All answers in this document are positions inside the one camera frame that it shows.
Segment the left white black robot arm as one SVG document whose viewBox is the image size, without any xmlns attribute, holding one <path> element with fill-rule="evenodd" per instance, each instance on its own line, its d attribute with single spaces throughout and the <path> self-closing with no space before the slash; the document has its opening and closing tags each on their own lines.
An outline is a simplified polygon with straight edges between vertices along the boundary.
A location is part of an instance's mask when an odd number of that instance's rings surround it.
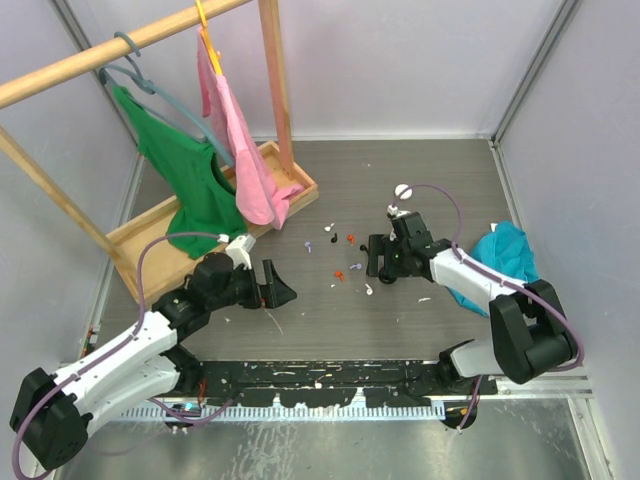
<svg viewBox="0 0 640 480">
<path fill-rule="evenodd" d="M 265 281 L 226 254 L 208 254 L 184 283 L 163 294 L 130 328 L 102 348 L 54 373 L 38 367 L 22 380 L 9 425 L 16 434 L 12 463 L 27 447 L 45 471 L 75 457 L 104 424 L 137 403 L 173 391 L 194 393 L 200 363 L 181 342 L 206 326 L 213 312 L 239 305 L 275 309 L 296 299 L 271 260 Z"/>
</svg>

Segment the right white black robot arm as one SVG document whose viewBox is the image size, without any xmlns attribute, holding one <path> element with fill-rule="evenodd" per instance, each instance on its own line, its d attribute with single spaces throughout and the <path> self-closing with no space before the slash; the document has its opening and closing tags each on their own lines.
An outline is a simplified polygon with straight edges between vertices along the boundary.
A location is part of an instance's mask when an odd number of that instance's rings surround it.
<svg viewBox="0 0 640 480">
<path fill-rule="evenodd" d="M 525 384 L 581 363 L 582 348 L 549 282 L 526 283 L 482 265 L 454 242 L 434 239 L 417 212 L 399 211 L 388 218 L 390 233 L 370 235 L 363 248 L 368 276 L 385 284 L 425 279 L 462 294 L 489 318 L 489 338 L 439 354 L 436 368 L 444 390 L 462 393 L 478 376 Z"/>
</svg>

